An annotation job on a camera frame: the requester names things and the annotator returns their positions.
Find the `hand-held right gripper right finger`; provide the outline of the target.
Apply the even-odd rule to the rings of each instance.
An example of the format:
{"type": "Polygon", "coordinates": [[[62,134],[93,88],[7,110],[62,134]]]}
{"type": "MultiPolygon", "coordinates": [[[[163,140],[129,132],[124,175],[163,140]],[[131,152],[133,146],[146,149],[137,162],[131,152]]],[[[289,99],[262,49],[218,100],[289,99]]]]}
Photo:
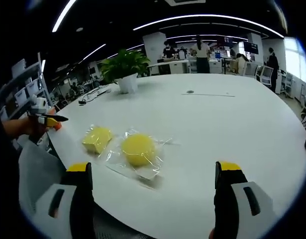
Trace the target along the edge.
{"type": "Polygon", "coordinates": [[[215,164],[215,239],[260,239],[273,227],[271,197],[231,162],[215,164]]]}

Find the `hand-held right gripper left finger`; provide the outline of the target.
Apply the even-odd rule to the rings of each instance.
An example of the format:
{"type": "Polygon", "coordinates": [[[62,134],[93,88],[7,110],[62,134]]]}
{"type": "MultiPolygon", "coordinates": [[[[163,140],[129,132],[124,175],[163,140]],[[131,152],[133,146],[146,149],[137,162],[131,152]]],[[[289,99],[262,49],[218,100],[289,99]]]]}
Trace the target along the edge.
{"type": "Polygon", "coordinates": [[[71,165],[38,199],[33,224],[48,239],[93,239],[92,165],[71,165]]]}

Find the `person's left hand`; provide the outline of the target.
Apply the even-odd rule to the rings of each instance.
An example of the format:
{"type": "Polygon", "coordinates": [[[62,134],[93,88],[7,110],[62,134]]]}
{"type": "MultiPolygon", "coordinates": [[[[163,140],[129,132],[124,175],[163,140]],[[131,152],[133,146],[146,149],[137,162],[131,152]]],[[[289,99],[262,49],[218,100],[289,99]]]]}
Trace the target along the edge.
{"type": "Polygon", "coordinates": [[[10,139],[17,139],[21,135],[39,139],[47,130],[43,124],[38,122],[38,118],[34,116],[3,121],[2,125],[10,139]]]}

